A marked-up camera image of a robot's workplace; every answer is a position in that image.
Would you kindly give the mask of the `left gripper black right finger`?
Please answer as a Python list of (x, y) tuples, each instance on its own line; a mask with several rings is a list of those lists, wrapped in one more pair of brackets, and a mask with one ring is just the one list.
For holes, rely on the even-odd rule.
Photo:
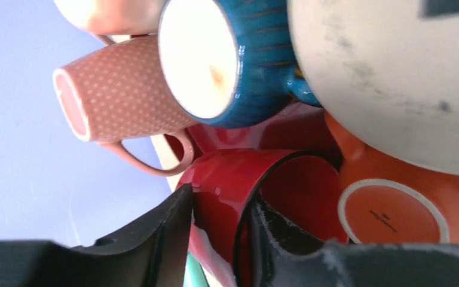
[(250, 225), (255, 286), (459, 287), (459, 245), (324, 242), (261, 198)]

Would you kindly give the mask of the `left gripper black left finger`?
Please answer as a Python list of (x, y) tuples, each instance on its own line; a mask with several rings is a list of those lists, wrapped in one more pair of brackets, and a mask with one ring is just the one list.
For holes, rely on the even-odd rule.
[(88, 247), (0, 241), (0, 286), (182, 286), (192, 204), (184, 184)]

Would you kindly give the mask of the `red mug black handle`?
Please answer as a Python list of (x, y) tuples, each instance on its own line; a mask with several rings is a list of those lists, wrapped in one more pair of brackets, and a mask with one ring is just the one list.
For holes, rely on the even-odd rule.
[(222, 286), (253, 285), (247, 206), (255, 195), (308, 234), (348, 242), (338, 172), (318, 152), (218, 149), (197, 158), (179, 183), (194, 191), (188, 249)]

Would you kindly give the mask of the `small orange cup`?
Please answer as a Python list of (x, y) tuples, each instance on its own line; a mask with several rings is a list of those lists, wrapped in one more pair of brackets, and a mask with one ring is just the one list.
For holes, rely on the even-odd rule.
[(459, 243), (459, 176), (382, 153), (330, 114), (326, 124), (344, 158), (338, 217), (356, 243)]

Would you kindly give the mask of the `pink dotted mug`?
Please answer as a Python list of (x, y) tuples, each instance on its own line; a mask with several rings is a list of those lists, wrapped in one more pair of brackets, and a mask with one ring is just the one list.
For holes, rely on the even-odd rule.
[[(195, 121), (166, 83), (156, 35), (110, 44), (58, 68), (53, 85), (79, 140), (96, 142), (152, 175), (177, 175), (192, 163), (194, 147), (185, 130)], [(126, 139), (156, 135), (173, 136), (181, 143), (183, 157), (175, 167), (152, 167), (123, 145)]]

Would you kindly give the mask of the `cream round speckled mug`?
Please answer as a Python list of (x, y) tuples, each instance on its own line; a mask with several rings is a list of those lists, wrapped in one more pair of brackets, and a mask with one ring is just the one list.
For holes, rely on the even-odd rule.
[(459, 1), (289, 1), (305, 79), (369, 146), (459, 175)]

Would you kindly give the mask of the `blue ribbed mug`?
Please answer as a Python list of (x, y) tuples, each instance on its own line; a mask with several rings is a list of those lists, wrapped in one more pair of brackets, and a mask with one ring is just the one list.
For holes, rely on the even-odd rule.
[(203, 124), (253, 126), (292, 99), (320, 106), (300, 75), (286, 1), (167, 1), (158, 48), (174, 98)]

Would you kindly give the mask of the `pale pink gradient mug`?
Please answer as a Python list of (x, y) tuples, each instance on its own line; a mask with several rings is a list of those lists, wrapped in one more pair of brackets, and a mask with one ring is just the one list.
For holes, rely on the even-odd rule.
[(100, 35), (156, 33), (164, 0), (56, 0), (75, 27)]

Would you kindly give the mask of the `mint green cylinder tool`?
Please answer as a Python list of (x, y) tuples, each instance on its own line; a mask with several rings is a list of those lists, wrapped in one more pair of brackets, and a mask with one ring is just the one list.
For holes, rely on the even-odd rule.
[(209, 287), (209, 282), (200, 263), (188, 253), (183, 287)]

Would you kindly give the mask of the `dark red round tray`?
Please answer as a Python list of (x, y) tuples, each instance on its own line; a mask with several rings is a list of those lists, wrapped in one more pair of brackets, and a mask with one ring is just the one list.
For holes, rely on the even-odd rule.
[(327, 159), (338, 170), (342, 155), (324, 118), (324, 110), (294, 102), (272, 118), (241, 129), (196, 124), (185, 129), (195, 158), (217, 149), (304, 149)]

